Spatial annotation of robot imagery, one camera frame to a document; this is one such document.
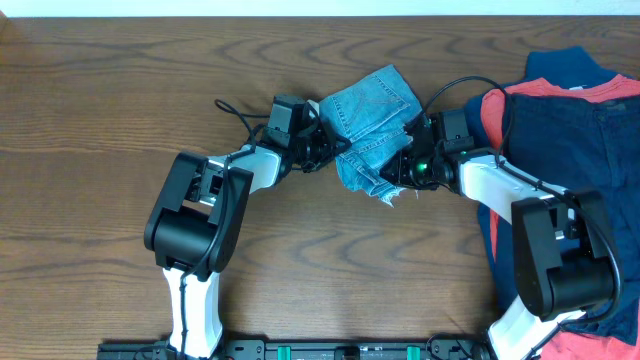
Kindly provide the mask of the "light blue denim jeans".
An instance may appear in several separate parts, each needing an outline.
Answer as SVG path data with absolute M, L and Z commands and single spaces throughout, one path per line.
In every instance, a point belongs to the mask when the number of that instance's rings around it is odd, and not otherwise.
M 319 108 L 321 119 L 351 143 L 335 158 L 344 187 L 391 205 L 402 189 L 383 179 L 379 172 L 411 143 L 404 126 L 422 110 L 402 75 L 395 66 L 388 65 L 327 96 Z

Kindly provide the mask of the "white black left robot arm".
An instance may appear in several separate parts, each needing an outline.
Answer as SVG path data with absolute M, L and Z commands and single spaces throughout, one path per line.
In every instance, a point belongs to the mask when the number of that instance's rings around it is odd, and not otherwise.
M 220 99 L 214 104 L 240 120 L 247 140 L 226 155 L 179 153 L 144 230 L 144 245 L 170 291 L 166 349 L 174 359 L 210 359 L 218 348 L 220 275 L 236 248 L 249 196 L 292 171 L 316 172 L 351 146 L 311 100 L 277 95 L 267 115 L 242 113 Z

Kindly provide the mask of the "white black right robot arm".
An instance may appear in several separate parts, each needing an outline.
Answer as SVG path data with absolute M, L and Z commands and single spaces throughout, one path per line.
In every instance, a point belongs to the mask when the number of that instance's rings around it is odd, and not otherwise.
M 482 339 L 435 336 L 432 359 L 533 359 L 567 326 L 613 314 L 622 274 L 602 196 L 545 183 L 478 147 L 463 111 L 419 114 L 403 127 L 410 142 L 380 170 L 395 186 L 445 187 L 475 200 L 512 229 L 517 296 Z

